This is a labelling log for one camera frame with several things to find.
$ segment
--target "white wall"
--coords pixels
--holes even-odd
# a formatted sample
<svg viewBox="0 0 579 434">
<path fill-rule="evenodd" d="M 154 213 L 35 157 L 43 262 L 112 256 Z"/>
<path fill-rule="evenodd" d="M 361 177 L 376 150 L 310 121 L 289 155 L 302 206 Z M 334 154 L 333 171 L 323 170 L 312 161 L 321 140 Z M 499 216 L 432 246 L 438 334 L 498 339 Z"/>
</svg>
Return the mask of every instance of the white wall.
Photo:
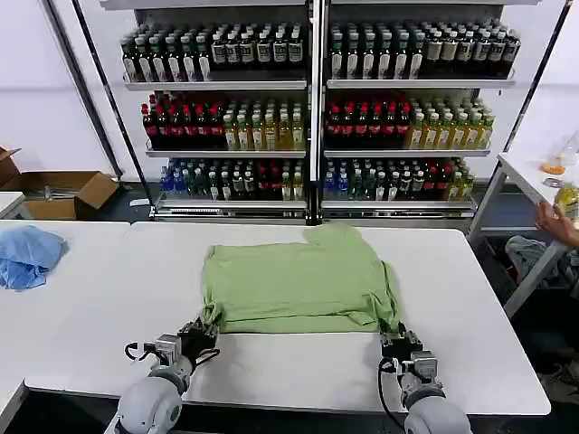
<svg viewBox="0 0 579 434">
<path fill-rule="evenodd" d="M 109 161 L 37 0 L 11 2 L 0 38 L 0 144 L 21 171 L 100 170 Z"/>
</svg>

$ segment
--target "table leg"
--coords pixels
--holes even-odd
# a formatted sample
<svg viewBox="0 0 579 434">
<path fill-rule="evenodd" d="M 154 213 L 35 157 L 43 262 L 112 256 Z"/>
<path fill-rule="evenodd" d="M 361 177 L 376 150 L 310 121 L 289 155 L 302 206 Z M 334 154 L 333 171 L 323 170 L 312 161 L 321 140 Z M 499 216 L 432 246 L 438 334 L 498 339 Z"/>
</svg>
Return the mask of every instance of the table leg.
<svg viewBox="0 0 579 434">
<path fill-rule="evenodd" d="M 495 172 L 495 174 L 492 176 L 489 188 L 487 189 L 485 196 L 482 198 L 482 202 L 480 203 L 476 214 L 474 214 L 469 231 L 467 232 L 467 240 L 471 245 L 473 245 L 479 236 L 482 217 L 487 211 L 489 204 L 494 201 L 495 197 L 497 197 L 497 195 L 500 193 L 500 190 L 503 188 L 506 180 L 507 175 L 503 172 L 502 166 L 498 164 L 497 172 Z"/>
<path fill-rule="evenodd" d="M 503 306 L 509 318 L 512 318 L 520 307 L 523 306 L 523 303 L 533 294 L 536 286 L 541 283 L 568 249 L 567 246 L 561 244 L 559 241 L 553 241 L 549 245 L 545 253 L 543 253 L 543 256 L 539 258 L 539 261 L 528 272 L 527 276 Z"/>
</svg>

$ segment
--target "bottle label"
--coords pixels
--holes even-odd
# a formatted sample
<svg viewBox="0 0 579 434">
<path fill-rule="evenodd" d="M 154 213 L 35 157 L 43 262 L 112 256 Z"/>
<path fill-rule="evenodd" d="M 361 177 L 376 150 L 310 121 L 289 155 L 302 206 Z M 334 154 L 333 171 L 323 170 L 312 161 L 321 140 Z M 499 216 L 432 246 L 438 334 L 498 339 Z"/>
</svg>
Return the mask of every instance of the bottle label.
<svg viewBox="0 0 579 434">
<path fill-rule="evenodd" d="M 225 45 L 225 50 L 227 52 L 227 61 L 229 63 L 239 63 L 239 45 L 236 43 L 228 43 Z"/>
<path fill-rule="evenodd" d="M 230 151 L 234 151 L 236 148 L 235 133 L 233 133 L 232 131 L 227 131 L 225 133 L 225 140 L 227 141 L 227 148 Z"/>
<path fill-rule="evenodd" d="M 436 130 L 429 129 L 424 139 L 424 149 L 432 149 L 434 147 L 435 138 L 436 138 Z"/>
<path fill-rule="evenodd" d="M 420 137 L 422 137 L 422 130 L 415 129 L 413 131 L 412 136 L 410 137 L 410 148 L 411 149 L 418 149 L 420 145 Z"/>
<path fill-rule="evenodd" d="M 394 65 L 395 80 L 399 80 L 402 78 L 405 66 L 406 66 L 406 54 L 398 54 L 396 56 L 396 64 Z"/>
<path fill-rule="evenodd" d="M 354 77 L 354 74 L 356 74 L 357 65 L 358 65 L 358 55 L 348 54 L 346 66 L 346 74 L 348 77 Z"/>
<path fill-rule="evenodd" d="M 148 59 L 139 59 L 138 64 L 141 65 L 145 81 L 153 81 L 153 71 L 151 70 L 151 65 L 149 64 Z"/>
<path fill-rule="evenodd" d="M 388 66 L 390 66 L 390 54 L 381 54 L 380 61 L 378 62 L 378 78 L 385 79 L 386 73 L 388 72 Z"/>
<path fill-rule="evenodd" d="M 225 54 L 225 47 L 223 45 L 215 45 L 211 46 L 211 53 L 214 57 L 214 62 L 217 65 L 223 65 L 227 62 L 227 57 Z"/>
<path fill-rule="evenodd" d="M 223 198 L 226 201 L 229 201 L 229 198 L 232 197 L 232 189 L 229 187 L 223 186 L 222 191 L 223 191 Z"/>
<path fill-rule="evenodd" d="M 197 127 L 194 125 L 188 125 L 185 127 L 185 133 L 188 136 L 196 136 L 197 135 Z"/>
<path fill-rule="evenodd" d="M 422 55 L 415 54 L 410 62 L 410 73 L 408 74 L 409 80 L 418 79 L 418 71 L 420 70 L 420 65 L 422 63 Z"/>
<path fill-rule="evenodd" d="M 456 50 L 456 59 L 458 61 L 469 61 L 472 55 L 472 43 L 468 41 L 459 42 Z"/>
<path fill-rule="evenodd" d="M 397 193 L 398 193 L 398 188 L 390 187 L 388 189 L 388 201 L 393 201 L 396 198 Z"/>
<path fill-rule="evenodd" d="M 456 56 L 457 43 L 448 41 L 442 45 L 441 59 L 444 61 L 453 61 Z"/>
<path fill-rule="evenodd" d="M 187 78 L 189 81 L 196 81 L 195 78 L 195 66 L 193 65 L 193 59 L 190 57 L 184 57 L 183 64 L 185 65 L 185 71 L 187 72 Z"/>
<path fill-rule="evenodd" d="M 337 79 L 340 76 L 340 70 L 342 69 L 342 55 L 332 54 L 332 78 Z"/>
<path fill-rule="evenodd" d="M 284 63 L 288 59 L 288 45 L 285 42 L 273 43 L 273 60 L 276 63 Z"/>
<path fill-rule="evenodd" d="M 384 188 L 383 187 L 378 187 L 376 188 L 376 200 L 377 201 L 381 201 L 382 198 L 384 197 Z"/>
<path fill-rule="evenodd" d="M 200 57 L 199 58 L 199 69 L 201 70 L 201 74 L 203 75 L 203 78 L 207 80 L 209 78 L 209 72 L 210 72 L 209 59 L 207 59 L 206 57 Z"/>
<path fill-rule="evenodd" d="M 291 63 L 300 63 L 303 60 L 303 50 L 301 41 L 289 43 L 289 61 Z"/>
<path fill-rule="evenodd" d="M 163 61 L 158 57 L 156 57 L 155 59 L 153 59 L 153 66 L 155 67 L 155 71 L 157 72 L 159 81 L 165 83 L 167 79 L 166 79 L 165 65 L 163 64 Z"/>
<path fill-rule="evenodd" d="M 263 137 L 261 136 L 261 131 L 259 129 L 254 129 L 252 131 L 253 134 L 253 144 L 255 145 L 256 151 L 263 151 Z"/>
<path fill-rule="evenodd" d="M 130 82 L 137 81 L 137 70 L 135 69 L 135 63 L 131 59 L 124 59 L 125 71 L 127 72 L 127 78 Z"/>
<path fill-rule="evenodd" d="M 171 68 L 171 73 L 173 74 L 174 81 L 181 81 L 181 71 L 179 70 L 179 62 L 176 58 L 169 58 L 169 68 Z"/>
<path fill-rule="evenodd" d="M 252 43 L 242 43 L 239 48 L 242 53 L 242 63 L 251 63 L 254 60 Z"/>
<path fill-rule="evenodd" d="M 372 68 L 374 67 L 374 55 L 365 54 L 364 55 L 364 65 L 362 66 L 362 76 L 365 79 L 369 79 L 372 75 Z"/>
<path fill-rule="evenodd" d="M 271 61 L 271 49 L 268 43 L 258 43 L 257 53 L 260 63 L 269 63 Z"/>
<path fill-rule="evenodd" d="M 265 143 L 270 151 L 275 150 L 275 131 L 266 130 L 265 132 Z"/>
<path fill-rule="evenodd" d="M 463 137 L 464 137 L 464 130 L 462 129 L 454 130 L 454 137 L 452 138 L 451 149 L 460 149 Z"/>
<path fill-rule="evenodd" d="M 442 42 L 428 42 L 428 52 L 426 59 L 429 61 L 438 61 L 441 57 Z"/>
<path fill-rule="evenodd" d="M 441 130 L 441 134 L 438 136 L 438 147 L 439 149 L 446 149 L 446 146 L 449 143 L 449 135 L 450 131 L 448 129 Z"/>
</svg>

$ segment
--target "metal shelf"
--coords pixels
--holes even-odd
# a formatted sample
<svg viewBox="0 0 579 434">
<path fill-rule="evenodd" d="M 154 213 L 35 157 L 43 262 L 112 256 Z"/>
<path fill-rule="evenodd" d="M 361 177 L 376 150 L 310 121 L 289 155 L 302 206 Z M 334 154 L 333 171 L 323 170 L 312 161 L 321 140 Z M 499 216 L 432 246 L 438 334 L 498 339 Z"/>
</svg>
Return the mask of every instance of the metal shelf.
<svg viewBox="0 0 579 434">
<path fill-rule="evenodd" d="M 153 158 L 305 158 L 306 151 L 155 151 L 145 153 Z"/>
<path fill-rule="evenodd" d="M 378 80 L 331 79 L 328 89 L 507 89 L 514 80 Z"/>
<path fill-rule="evenodd" d="M 303 6 L 304 0 L 101 0 L 106 11 L 183 7 Z"/>
<path fill-rule="evenodd" d="M 327 158 L 437 158 L 448 156 L 487 156 L 490 154 L 490 149 L 387 149 L 387 150 L 348 150 L 324 151 L 324 156 Z"/>
</svg>

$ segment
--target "blue cloth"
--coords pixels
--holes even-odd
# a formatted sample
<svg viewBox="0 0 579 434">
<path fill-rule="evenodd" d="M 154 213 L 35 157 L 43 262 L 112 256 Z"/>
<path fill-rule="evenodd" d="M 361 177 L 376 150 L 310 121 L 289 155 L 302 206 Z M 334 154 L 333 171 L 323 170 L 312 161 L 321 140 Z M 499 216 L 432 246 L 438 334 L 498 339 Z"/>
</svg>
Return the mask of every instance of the blue cloth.
<svg viewBox="0 0 579 434">
<path fill-rule="evenodd" d="M 46 283 L 65 241 L 34 226 L 0 232 L 0 285 L 17 291 Z"/>
</svg>

